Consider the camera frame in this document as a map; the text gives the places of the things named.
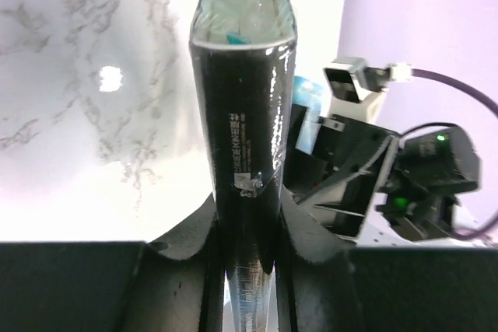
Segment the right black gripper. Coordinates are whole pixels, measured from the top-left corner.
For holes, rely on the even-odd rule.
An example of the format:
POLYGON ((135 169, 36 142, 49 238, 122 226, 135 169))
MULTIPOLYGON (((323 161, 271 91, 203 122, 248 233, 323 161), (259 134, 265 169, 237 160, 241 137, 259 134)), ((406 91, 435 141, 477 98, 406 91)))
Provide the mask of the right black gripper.
POLYGON ((481 176, 480 158, 461 127, 442 124, 439 131, 403 141, 398 151, 394 131, 339 115, 319 117, 308 155, 296 148, 303 117, 304 109, 293 105, 286 188, 327 230, 358 238, 380 190, 387 198, 375 210, 401 238, 419 242, 453 235, 458 195, 478 190, 481 176))

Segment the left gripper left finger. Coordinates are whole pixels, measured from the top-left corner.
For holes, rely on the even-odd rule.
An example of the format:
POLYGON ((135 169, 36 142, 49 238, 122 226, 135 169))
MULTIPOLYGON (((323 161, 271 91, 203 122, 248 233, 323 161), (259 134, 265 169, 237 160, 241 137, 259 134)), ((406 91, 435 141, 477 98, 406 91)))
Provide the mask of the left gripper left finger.
POLYGON ((3 243, 3 331, 219 331, 216 206, 151 243, 3 243))

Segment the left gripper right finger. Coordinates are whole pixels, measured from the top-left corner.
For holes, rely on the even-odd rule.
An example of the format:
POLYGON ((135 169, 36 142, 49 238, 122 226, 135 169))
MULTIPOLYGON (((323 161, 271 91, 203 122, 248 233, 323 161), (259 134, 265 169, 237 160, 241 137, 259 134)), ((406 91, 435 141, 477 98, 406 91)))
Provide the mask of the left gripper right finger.
POLYGON ((496 250, 353 246, 281 198, 281 331, 497 329, 496 250))

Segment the blue ocean cover book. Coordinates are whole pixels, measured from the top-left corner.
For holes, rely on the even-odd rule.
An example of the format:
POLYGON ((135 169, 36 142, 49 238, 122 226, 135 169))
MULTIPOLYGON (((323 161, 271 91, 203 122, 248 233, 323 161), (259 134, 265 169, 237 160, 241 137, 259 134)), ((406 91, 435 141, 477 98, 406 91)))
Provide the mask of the blue ocean cover book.
POLYGON ((301 76, 293 80, 293 105, 304 109, 304 117, 298 127, 296 148, 311 155, 320 129, 322 86, 301 76))

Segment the black file folder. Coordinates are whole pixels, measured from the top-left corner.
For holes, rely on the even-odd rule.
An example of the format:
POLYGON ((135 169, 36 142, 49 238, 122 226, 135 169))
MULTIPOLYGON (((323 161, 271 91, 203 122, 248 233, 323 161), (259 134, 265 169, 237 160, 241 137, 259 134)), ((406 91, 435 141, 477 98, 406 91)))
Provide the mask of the black file folder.
POLYGON ((297 45, 290 0, 199 0, 189 44, 234 326, 263 331, 297 45))

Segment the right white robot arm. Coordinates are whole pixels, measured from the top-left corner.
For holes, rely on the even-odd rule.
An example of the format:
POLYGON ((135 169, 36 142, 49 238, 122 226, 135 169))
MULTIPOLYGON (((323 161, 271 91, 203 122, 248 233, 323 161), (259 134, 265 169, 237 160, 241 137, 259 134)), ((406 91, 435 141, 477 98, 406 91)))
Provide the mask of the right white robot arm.
POLYGON ((297 205, 359 245, 485 246, 460 195, 479 188, 465 130, 428 123, 398 134, 295 104, 284 184, 297 205))

